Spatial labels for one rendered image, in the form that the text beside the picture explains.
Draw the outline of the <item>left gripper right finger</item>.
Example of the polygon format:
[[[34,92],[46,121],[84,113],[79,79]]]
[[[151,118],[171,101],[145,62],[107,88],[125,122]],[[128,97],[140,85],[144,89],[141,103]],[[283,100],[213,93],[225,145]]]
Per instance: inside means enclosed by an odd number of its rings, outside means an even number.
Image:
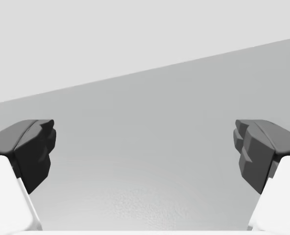
[[[290,131],[262,119],[235,124],[241,175],[260,194],[248,229],[290,231]]]

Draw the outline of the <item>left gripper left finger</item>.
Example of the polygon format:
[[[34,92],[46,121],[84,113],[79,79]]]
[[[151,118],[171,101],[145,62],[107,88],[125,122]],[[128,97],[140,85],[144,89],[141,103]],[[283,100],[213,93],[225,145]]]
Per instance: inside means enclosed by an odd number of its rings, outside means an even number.
[[[52,119],[19,121],[0,131],[0,231],[41,231],[30,194],[47,178],[56,143]]]

